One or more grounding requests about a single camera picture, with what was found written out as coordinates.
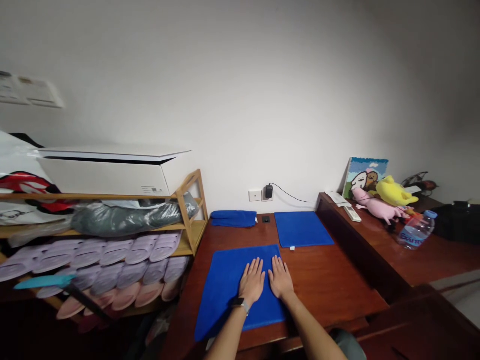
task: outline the water bottle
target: water bottle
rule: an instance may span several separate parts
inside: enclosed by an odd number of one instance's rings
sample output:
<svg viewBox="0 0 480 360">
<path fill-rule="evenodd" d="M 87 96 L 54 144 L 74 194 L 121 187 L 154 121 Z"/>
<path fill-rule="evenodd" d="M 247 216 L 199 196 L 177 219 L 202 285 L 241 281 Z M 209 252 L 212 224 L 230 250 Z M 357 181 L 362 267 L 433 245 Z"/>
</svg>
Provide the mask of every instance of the water bottle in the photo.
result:
<svg viewBox="0 0 480 360">
<path fill-rule="evenodd" d="M 432 234 L 437 213 L 427 210 L 423 216 L 413 217 L 403 228 L 396 241 L 404 248 L 417 250 Z"/>
</svg>

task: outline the wooden shelf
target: wooden shelf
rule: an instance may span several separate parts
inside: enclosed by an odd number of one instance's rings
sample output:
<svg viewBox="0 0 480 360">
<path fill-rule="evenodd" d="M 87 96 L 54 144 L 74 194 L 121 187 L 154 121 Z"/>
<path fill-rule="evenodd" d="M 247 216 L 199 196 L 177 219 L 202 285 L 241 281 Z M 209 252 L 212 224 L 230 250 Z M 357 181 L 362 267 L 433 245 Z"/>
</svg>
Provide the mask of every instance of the wooden shelf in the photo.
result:
<svg viewBox="0 0 480 360">
<path fill-rule="evenodd" d="M 187 211 L 187 206 L 184 199 L 184 194 L 190 189 L 190 187 L 198 183 L 198 188 L 200 191 L 200 198 L 195 198 L 195 201 L 198 203 L 198 206 L 203 212 L 205 220 L 195 220 L 195 216 L 189 218 Z M 187 176 L 182 185 L 177 189 L 174 195 L 172 196 L 138 196 L 138 195 L 105 195 L 105 194 L 25 194 L 25 193 L 0 193 L 0 201 L 2 200 L 137 200 L 137 199 L 177 199 L 179 209 L 181 212 L 182 222 L 154 229 L 149 232 L 159 232 L 159 231 L 172 231 L 172 230 L 183 230 L 182 236 L 180 238 L 180 243 L 178 248 L 172 257 L 180 256 L 194 256 L 197 254 L 197 249 L 200 246 L 200 241 L 207 227 L 209 213 L 207 211 L 207 204 L 205 200 L 204 186 L 202 182 L 202 174 L 200 169 L 192 172 Z M 23 231 L 23 230 L 32 230 L 35 229 L 36 225 L 18 225 L 18 226 L 0 226 L 0 239 L 8 239 L 13 234 Z M 75 230 L 69 230 L 57 235 L 56 237 L 71 237 L 71 236 L 88 236 L 81 234 Z M 0 264 L 7 260 L 7 257 L 0 252 Z M 56 296 L 44 299 L 45 302 L 50 304 L 55 309 L 59 309 L 63 301 Z M 143 315 L 152 313 L 154 311 L 160 310 L 165 306 L 165 302 L 161 298 L 156 301 L 143 306 L 141 308 L 129 308 L 122 317 L 130 317 L 136 315 Z M 76 323 L 79 323 L 81 320 L 80 315 L 76 315 L 72 318 Z"/>
</svg>

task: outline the yellow stuffed toy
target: yellow stuffed toy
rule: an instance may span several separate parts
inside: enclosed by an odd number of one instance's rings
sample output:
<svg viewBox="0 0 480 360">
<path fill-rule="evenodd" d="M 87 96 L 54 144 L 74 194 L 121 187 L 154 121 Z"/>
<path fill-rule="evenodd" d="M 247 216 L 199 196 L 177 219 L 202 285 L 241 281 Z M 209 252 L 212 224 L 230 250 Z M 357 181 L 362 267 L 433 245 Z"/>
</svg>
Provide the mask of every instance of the yellow stuffed toy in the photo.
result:
<svg viewBox="0 0 480 360">
<path fill-rule="evenodd" d="M 379 181 L 376 185 L 376 191 L 369 191 L 369 193 L 374 196 L 378 193 L 384 202 L 395 207 L 407 206 L 419 200 L 418 197 L 406 192 L 405 188 L 399 183 L 396 183 L 391 175 Z"/>
</svg>

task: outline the bottle cap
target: bottle cap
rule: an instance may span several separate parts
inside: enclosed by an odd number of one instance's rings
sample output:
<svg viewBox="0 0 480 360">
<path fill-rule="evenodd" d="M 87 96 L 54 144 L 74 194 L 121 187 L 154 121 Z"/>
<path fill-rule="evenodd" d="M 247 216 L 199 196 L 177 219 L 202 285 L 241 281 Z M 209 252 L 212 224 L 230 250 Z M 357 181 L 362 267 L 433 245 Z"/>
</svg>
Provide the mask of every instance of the bottle cap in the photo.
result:
<svg viewBox="0 0 480 360">
<path fill-rule="evenodd" d="M 423 213 L 423 215 L 426 215 L 428 216 L 429 218 L 431 219 L 436 219 L 438 214 L 436 212 L 433 212 L 433 211 L 430 211 L 430 210 L 427 210 Z"/>
</svg>

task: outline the black bag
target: black bag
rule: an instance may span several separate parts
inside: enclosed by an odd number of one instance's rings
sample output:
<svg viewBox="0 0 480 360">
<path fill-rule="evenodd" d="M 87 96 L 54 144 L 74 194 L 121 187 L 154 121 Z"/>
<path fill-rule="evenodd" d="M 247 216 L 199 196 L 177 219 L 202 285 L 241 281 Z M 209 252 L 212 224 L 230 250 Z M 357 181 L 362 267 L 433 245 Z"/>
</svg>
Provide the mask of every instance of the black bag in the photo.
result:
<svg viewBox="0 0 480 360">
<path fill-rule="evenodd" d="M 454 201 L 432 209 L 438 214 L 434 234 L 455 242 L 480 245 L 480 205 Z"/>
</svg>

